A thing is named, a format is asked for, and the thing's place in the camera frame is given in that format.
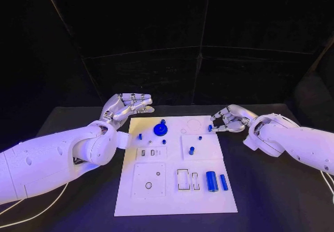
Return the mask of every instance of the blue cylinder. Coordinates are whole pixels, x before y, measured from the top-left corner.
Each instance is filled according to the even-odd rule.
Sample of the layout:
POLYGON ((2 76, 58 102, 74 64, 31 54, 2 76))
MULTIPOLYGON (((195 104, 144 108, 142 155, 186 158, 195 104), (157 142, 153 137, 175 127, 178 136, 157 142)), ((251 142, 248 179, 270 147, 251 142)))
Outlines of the blue cylinder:
POLYGON ((154 134, 157 136, 165 136, 167 134, 167 126, 166 126, 166 120, 163 119, 160 124, 156 125, 156 127, 153 128, 154 134))
POLYGON ((221 179, 222 179, 222 184, 224 184, 224 190, 228 191, 228 183, 226 183, 226 179, 225 179, 225 175, 221 175, 221 179))
POLYGON ((214 171, 208 172, 208 189, 209 192, 218 191, 218 179, 216 179, 216 173, 214 171))
POLYGON ((195 147, 192 146, 189 150, 189 154, 193 155, 193 152, 195 152, 195 147))

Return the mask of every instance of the cable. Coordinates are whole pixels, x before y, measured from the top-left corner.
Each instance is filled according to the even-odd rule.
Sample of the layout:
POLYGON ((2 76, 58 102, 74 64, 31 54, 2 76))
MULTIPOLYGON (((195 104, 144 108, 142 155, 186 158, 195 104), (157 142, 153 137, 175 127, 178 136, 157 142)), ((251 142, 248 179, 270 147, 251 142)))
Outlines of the cable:
POLYGON ((324 172, 320 171, 320 173, 321 173, 321 175, 323 175, 323 178, 324 178, 324 180, 326 180, 326 183, 327 183, 327 185, 329 185, 329 188, 330 188, 330 190, 332 190, 332 192, 333 192, 333 204, 334 204, 334 191, 333 191, 333 187, 332 187, 332 185, 330 185, 330 183, 329 183, 329 181, 327 181, 327 178, 326 178, 326 176, 324 176, 324 172))
POLYGON ((22 220, 22 221, 18 221, 18 222, 15 222, 15 223, 11 223, 11 224, 8 224, 8 225, 0 226, 0 228, 5 228, 5 227, 8 227, 8 226, 18 225, 18 224, 21 224, 21 223, 23 223, 23 222, 32 220, 34 218, 36 218, 36 217, 51 208, 51 206, 57 203, 58 199, 61 198, 61 196, 62 196, 62 194, 64 194, 64 191, 65 191, 67 187, 68 187, 68 183, 67 183, 67 185, 65 185, 65 187, 64 187, 64 190, 62 190, 62 192, 61 192, 58 198, 55 199, 54 203, 48 206, 48 208, 47 208, 38 215, 35 215, 32 218, 29 218, 29 219, 26 219, 26 220, 22 220))
POLYGON ((25 199, 22 199, 21 201, 18 201, 8 209, 5 209, 2 212, 0 212, 0 215, 8 211, 11 210, 19 203, 22 203, 25 199))

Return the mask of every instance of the robotic arm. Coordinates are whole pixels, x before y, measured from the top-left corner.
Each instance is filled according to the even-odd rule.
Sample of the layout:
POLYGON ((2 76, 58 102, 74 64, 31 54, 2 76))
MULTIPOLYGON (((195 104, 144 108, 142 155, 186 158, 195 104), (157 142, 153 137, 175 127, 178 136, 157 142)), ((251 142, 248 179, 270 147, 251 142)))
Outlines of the robotic arm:
POLYGON ((316 169, 334 174, 334 134, 300 127, 288 118, 270 114, 258 116, 238 105, 229 105, 214 116, 224 118, 225 125, 209 126, 212 131, 241 132, 250 127, 244 144, 255 151, 258 148, 274 157, 284 151, 297 161, 316 169))
POLYGON ((116 94, 87 127, 19 143, 0 153, 0 204, 38 196, 106 165, 131 135, 117 132, 130 115, 154 112, 149 94, 116 94))

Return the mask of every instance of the black tablecloth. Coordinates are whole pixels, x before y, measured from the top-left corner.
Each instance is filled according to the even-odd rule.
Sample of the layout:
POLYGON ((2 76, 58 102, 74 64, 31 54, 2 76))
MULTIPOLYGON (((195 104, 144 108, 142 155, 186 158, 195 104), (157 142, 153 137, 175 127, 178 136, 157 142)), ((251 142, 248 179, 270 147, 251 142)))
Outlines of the black tablecloth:
MULTIPOLYGON (((225 106, 156 106, 153 116, 211 115, 225 106)), ((257 114, 278 113, 296 120, 284 104, 245 106, 257 114)), ((101 107, 57 107, 38 136, 83 127, 100 118, 101 107)), ((121 127, 129 130, 130 120, 121 127)), ((239 213, 114 217, 124 150, 111 162, 83 175, 52 208, 8 231, 334 231, 333 196, 320 171, 284 153, 274 158, 242 143, 248 131, 218 133, 239 213)), ((26 199, 0 216, 2 224, 38 214, 62 187, 26 199)))

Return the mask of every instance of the white task board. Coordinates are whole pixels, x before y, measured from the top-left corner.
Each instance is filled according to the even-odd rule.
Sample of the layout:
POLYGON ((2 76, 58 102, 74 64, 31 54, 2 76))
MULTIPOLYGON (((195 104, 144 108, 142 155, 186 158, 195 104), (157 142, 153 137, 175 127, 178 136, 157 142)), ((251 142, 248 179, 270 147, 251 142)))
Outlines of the white task board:
POLYGON ((126 150, 114 216, 238 212, 218 135, 209 132, 209 125, 211 116, 131 119, 133 139, 126 150), (153 128, 162 119, 167 134, 157 136, 153 128), (208 171, 216 172, 218 192, 209 192, 208 171))

